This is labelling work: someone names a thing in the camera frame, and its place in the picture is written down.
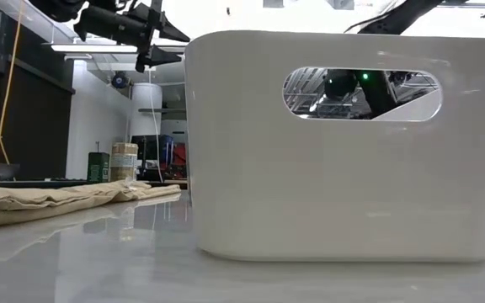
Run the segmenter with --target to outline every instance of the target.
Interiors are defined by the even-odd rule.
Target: glossy white table
[[[195,246],[187,201],[184,193],[0,227],[0,303],[485,303],[485,263],[214,258]]]

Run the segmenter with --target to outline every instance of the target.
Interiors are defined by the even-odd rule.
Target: towel
[[[64,189],[0,188],[0,225],[33,221],[108,203],[180,193],[178,185],[152,188],[142,182],[118,181]]]

